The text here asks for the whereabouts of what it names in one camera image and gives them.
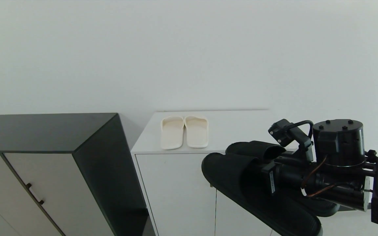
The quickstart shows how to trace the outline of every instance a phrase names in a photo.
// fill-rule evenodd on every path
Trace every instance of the black cabinet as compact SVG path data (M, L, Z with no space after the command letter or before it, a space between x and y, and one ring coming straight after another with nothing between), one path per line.
M15 214L33 215L35 230ZM0 115L0 215L20 236L142 235L148 213L119 115Z

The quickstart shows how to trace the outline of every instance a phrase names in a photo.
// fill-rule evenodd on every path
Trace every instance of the white wall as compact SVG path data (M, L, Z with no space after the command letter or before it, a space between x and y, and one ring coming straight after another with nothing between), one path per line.
M0 2L0 114L264 108L378 151L378 1Z

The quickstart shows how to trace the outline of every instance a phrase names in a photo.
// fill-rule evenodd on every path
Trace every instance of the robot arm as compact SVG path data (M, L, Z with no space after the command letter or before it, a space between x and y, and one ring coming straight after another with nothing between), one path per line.
M304 124L310 125L308 135L298 128L298 126ZM300 197L307 200L324 200L324 202L366 211L369 193L372 192L371 221L378 224L378 157L375 151L364 150L363 124L361 122L327 120L317 124L313 124L311 121L293 124L282 119L274 123L268 132L282 147L286 147L295 140L299 143L299 149L295 152L283 150L284 152L278 153L278 156L272 158L265 157L266 151L251 151L250 153L252 154L243 153L244 157L245 154L255 156L253 159L246 159L240 155L229 153L227 153L226 157L210 154L202 163L204 176L212 185L215 185L217 190L222 191L227 197L256 215L283 236L301 235L303 233L289 233L290 230L284 231L283 227L285 227L284 222L286 221L280 221L280 219L285 216L282 214L275 215L277 213L271 210L268 211L266 208L261 208L261 206L255 206L253 202L249 203L248 200L243 200L243 198L252 198L250 196L252 193L243 189L246 185L243 183L246 181L243 176L248 175L249 178L256 179L257 189L261 189L255 193L257 196L261 196L262 200L268 197L268 200L262 201L262 205L266 203L271 205L274 199L281 198L279 191L291 189L301 193L302 196ZM313 162L313 146L316 152L315 162ZM222 169L225 168L225 162L231 162L232 160L234 163L247 160L243 167L237 167L236 164L233 164L234 170L228 170L228 173L240 174L240 180L237 181L240 185L238 188L234 188L234 183L231 183L231 187L227 188L226 183L231 182L231 179L226 182L222 180L219 182L215 181L214 177L212 177L213 175L210 174L222 172ZM370 177L374 178L372 190L369 185ZM281 201L287 206L294 206L297 204L298 199L297 202L291 202L287 198ZM317 218L311 220L311 216L307 215L307 213L299 213L298 215L298 217L307 218L309 221L318 221ZM308 235L321 235L322 233L321 230L315 230L315 232Z

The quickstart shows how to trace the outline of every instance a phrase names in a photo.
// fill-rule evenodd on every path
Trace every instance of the white slipper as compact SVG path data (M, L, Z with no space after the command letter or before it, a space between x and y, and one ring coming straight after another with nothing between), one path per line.
M161 148L171 150L183 144L183 117L171 116L161 121Z
M200 116L186 116L186 141L191 148L208 146L208 120Z

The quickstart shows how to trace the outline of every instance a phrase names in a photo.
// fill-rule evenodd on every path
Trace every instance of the black cabinet top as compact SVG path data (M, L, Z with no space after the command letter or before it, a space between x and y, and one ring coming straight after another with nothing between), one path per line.
M72 153L116 115L0 115L0 152Z

